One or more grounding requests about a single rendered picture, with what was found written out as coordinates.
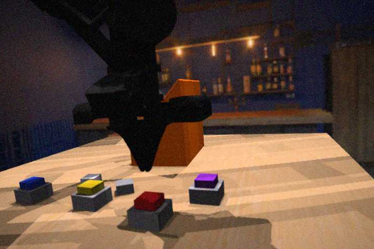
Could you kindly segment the purple button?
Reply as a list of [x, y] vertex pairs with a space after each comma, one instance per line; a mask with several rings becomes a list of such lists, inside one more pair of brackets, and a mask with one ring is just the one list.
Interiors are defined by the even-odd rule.
[[218, 174], [199, 174], [189, 188], [189, 201], [193, 204], [219, 206], [224, 196], [224, 180]]

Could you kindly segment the red button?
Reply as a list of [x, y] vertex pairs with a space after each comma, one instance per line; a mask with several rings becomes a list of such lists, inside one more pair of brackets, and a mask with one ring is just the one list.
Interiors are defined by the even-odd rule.
[[160, 232], [173, 216], [172, 199], [164, 199], [164, 193], [144, 192], [127, 210], [130, 228]]

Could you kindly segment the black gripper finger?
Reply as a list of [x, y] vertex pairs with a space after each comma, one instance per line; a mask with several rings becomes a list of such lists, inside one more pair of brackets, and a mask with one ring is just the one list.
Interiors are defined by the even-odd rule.
[[151, 171], [152, 165], [167, 125], [173, 123], [172, 120], [162, 124], [141, 124], [136, 126], [142, 138], [143, 163], [146, 172]]
[[113, 130], [123, 138], [140, 171], [143, 172], [145, 168], [143, 163], [142, 138], [136, 129], [136, 126], [141, 124], [144, 124], [144, 119], [137, 119], [137, 121], [124, 126], [106, 126], [106, 128]]

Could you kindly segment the blue button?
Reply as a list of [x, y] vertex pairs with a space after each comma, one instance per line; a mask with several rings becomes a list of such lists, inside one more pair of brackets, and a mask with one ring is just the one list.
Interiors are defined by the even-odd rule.
[[19, 182], [20, 188], [14, 189], [18, 203], [34, 205], [53, 196], [51, 182], [45, 182], [44, 177], [30, 177]]

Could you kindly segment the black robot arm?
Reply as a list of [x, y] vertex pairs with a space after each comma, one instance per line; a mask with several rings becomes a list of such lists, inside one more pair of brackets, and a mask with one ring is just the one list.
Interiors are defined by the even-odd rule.
[[[155, 46], [173, 30], [174, 0], [31, 0], [42, 12], [65, 20], [109, 66], [109, 74], [86, 91], [96, 118], [125, 118], [138, 103], [155, 98], [152, 78], [142, 59], [121, 69], [112, 58], [156, 55]], [[99, 27], [109, 26], [110, 41]], [[140, 63], [141, 62], [141, 63]]]

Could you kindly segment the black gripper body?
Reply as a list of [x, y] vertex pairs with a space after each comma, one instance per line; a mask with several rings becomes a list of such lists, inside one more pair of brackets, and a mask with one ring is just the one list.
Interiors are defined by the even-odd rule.
[[[212, 115], [211, 100], [207, 95], [189, 95], [170, 98], [164, 101], [163, 94], [159, 94], [158, 72], [161, 65], [156, 64], [156, 55], [125, 55], [112, 58], [118, 61], [121, 69], [131, 69], [133, 59], [142, 59], [152, 78], [155, 98], [146, 103], [138, 103], [131, 115], [125, 118], [109, 118], [110, 126], [124, 126], [137, 121], [137, 117], [144, 117], [144, 124], [162, 124], [169, 120], [173, 122], [200, 122]], [[143, 105], [147, 107], [144, 108]], [[151, 107], [150, 107], [151, 106]], [[87, 103], [76, 104], [73, 113], [75, 125], [88, 125], [95, 119], [94, 112]]]

